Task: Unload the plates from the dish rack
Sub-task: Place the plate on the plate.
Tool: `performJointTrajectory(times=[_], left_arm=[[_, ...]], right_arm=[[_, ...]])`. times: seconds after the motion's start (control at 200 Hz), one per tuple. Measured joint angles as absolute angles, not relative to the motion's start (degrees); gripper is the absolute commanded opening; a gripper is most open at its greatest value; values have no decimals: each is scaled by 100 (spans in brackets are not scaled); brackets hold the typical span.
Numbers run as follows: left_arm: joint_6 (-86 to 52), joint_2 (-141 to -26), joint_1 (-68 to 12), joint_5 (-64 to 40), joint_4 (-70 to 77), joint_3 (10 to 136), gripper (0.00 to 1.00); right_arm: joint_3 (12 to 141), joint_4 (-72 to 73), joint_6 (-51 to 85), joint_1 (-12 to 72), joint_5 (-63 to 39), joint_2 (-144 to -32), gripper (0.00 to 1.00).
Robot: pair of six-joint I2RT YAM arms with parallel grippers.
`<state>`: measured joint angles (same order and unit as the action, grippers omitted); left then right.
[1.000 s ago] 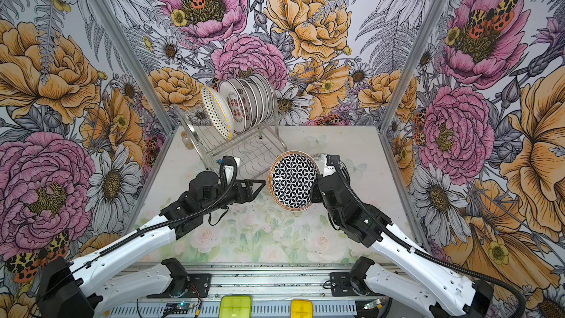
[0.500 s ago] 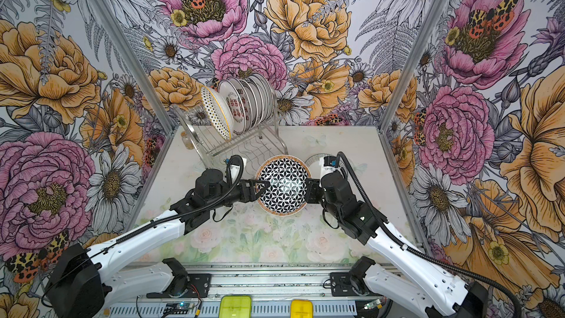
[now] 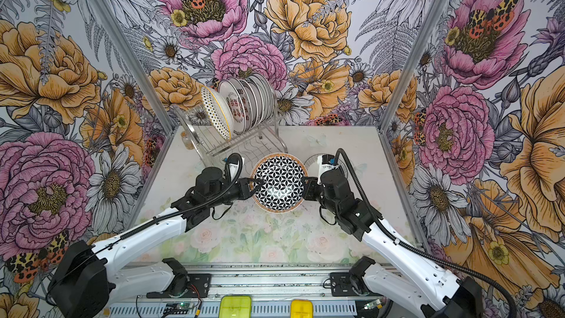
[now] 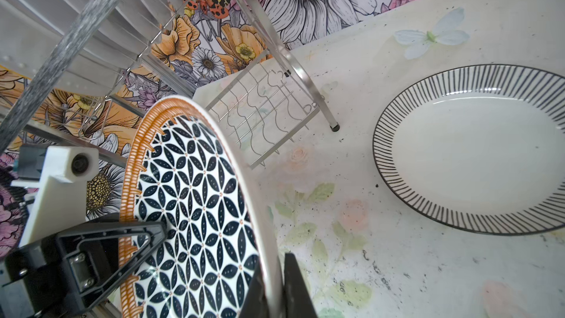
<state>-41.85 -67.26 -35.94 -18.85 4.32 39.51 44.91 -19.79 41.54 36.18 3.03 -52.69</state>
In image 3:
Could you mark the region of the black white patterned plate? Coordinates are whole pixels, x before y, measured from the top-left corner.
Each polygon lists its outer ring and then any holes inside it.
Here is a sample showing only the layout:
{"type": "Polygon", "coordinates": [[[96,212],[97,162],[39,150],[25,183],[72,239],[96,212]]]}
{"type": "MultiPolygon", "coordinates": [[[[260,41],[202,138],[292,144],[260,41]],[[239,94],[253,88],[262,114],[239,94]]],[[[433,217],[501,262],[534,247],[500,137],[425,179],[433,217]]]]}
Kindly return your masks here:
{"type": "Polygon", "coordinates": [[[303,178],[308,171],[300,159],[288,153],[265,156],[253,168],[251,178],[260,180],[252,196],[256,205],[269,213],[288,213],[303,202],[303,178]]]}

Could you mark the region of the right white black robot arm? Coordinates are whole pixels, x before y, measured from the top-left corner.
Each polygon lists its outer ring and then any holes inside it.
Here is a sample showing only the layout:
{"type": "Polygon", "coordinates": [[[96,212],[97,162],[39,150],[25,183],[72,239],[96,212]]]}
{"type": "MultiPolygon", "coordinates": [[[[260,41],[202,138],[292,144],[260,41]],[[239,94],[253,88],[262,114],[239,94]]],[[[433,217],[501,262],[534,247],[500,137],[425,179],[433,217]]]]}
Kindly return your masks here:
{"type": "Polygon", "coordinates": [[[447,265],[419,254],[369,203],[357,198],[334,156],[321,154],[314,176],[303,178],[303,196],[329,211],[348,235],[380,254],[399,274],[363,257],[350,270],[353,290],[380,294],[416,317],[482,317],[481,288],[460,279],[447,265]]]}

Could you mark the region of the silver metal dish rack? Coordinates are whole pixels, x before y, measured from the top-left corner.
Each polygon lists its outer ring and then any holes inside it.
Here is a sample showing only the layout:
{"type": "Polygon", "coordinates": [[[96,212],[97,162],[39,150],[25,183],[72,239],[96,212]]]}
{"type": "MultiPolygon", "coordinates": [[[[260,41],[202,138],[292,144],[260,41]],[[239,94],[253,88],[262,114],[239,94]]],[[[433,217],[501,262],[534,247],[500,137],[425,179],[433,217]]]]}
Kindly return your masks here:
{"type": "Polygon", "coordinates": [[[179,107],[173,107],[172,111],[180,120],[183,131],[190,136],[194,149],[205,166],[223,168],[228,156],[238,153],[244,159],[242,174],[248,177],[260,159],[270,154],[288,152],[286,143],[280,137],[277,114],[244,134],[234,135],[230,141],[225,141],[215,127],[191,124],[189,114],[179,107]]]}

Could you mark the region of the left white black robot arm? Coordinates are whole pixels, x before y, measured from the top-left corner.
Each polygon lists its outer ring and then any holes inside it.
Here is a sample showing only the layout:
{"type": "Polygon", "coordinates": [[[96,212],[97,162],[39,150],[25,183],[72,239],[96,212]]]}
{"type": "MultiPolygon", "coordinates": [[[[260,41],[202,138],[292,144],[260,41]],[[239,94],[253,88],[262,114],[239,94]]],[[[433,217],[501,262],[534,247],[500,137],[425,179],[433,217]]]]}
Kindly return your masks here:
{"type": "Polygon", "coordinates": [[[243,178],[241,167],[208,167],[179,200],[152,219],[106,240],[78,241],[64,253],[48,285],[64,317],[95,317],[113,301],[149,293],[182,297],[197,294],[187,270],[176,259],[137,269],[128,265],[163,242],[194,229],[213,208],[248,200],[263,188],[262,179],[243,178]]]}

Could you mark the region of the white plate yellow rim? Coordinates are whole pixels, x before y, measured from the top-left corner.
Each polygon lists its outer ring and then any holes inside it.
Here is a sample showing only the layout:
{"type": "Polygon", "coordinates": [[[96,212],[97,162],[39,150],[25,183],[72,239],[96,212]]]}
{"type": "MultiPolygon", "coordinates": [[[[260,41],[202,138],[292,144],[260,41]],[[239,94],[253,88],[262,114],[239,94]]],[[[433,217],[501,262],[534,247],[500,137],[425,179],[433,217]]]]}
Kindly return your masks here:
{"type": "Polygon", "coordinates": [[[202,102],[210,123],[225,141],[233,137],[233,117],[225,99],[213,88],[201,89],[202,102]]]}

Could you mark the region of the white plate red floral pattern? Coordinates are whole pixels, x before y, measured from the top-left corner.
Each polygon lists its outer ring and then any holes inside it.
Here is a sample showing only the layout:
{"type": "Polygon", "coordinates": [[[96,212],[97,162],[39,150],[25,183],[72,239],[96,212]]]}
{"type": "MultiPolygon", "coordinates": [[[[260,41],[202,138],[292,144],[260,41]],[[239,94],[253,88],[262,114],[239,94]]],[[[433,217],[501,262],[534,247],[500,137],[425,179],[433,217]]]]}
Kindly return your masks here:
{"type": "Polygon", "coordinates": [[[224,79],[220,83],[219,93],[229,105],[235,123],[233,127],[235,134],[244,134],[251,125],[251,112],[243,85],[235,78],[224,79]]]}

